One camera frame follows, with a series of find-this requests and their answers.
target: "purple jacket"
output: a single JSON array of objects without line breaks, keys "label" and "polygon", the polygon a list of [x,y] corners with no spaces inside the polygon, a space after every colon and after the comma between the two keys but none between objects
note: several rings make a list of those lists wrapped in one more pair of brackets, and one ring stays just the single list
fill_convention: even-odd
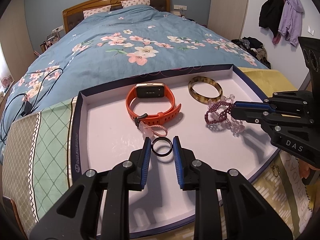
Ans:
[{"label": "purple jacket", "polygon": [[285,0],[279,32],[293,46],[298,45],[298,37],[302,32],[303,6],[300,0]]}]

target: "white box tray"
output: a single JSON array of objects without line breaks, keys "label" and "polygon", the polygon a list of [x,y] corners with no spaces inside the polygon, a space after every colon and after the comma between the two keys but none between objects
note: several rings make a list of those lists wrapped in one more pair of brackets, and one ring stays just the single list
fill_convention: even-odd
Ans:
[{"label": "white box tray", "polygon": [[[181,111],[164,126],[168,138],[178,135],[181,146],[194,152],[197,159],[213,169],[239,170],[253,182],[270,164],[277,148],[258,124],[244,122],[245,131],[234,136],[220,125],[208,127],[204,114],[208,106],[197,102],[188,92],[188,82],[195,76],[216,80],[223,94],[234,94],[238,101],[261,102],[267,96],[233,65],[191,67],[146,74],[106,83],[79,93],[73,120],[71,167],[73,180],[87,169],[111,170],[141,149],[143,138],[125,107],[129,90],[138,82],[164,82],[172,90]],[[195,84],[202,95],[215,97],[218,92],[205,83]],[[167,98],[136,98],[131,109],[138,115],[156,114],[170,108]],[[172,154],[151,155],[148,180],[142,192],[129,192],[131,238],[149,236],[177,228],[194,220],[195,192],[180,190]]]}]

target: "yellow cloth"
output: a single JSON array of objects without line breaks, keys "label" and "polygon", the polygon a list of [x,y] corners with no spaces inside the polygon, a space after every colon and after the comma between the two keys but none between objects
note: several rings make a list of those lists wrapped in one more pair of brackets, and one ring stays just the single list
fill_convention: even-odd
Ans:
[{"label": "yellow cloth", "polygon": [[274,92],[296,91],[297,89],[287,78],[274,69],[239,68],[245,73],[268,97]]}]

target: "floral duvet cover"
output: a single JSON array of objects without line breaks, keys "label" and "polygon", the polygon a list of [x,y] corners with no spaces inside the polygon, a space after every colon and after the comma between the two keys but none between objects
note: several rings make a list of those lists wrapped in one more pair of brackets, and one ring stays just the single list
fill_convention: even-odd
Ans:
[{"label": "floral duvet cover", "polygon": [[[113,80],[216,64],[266,69],[232,42],[195,22],[147,5],[134,5],[83,20],[31,64],[12,87],[7,104],[16,95],[26,93],[33,105],[39,94],[35,104],[38,111],[72,98],[80,90]],[[20,96],[8,107],[1,125],[2,135],[23,100],[24,96]],[[1,163],[3,148],[0,142]]]}]

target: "black jacket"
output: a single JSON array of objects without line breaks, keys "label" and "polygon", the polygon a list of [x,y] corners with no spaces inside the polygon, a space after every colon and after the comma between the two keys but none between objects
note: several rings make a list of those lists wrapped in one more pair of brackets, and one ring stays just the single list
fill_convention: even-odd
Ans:
[{"label": "black jacket", "polygon": [[269,27],[274,37],[278,34],[283,7],[284,0],[268,0],[261,8],[259,27]]}]

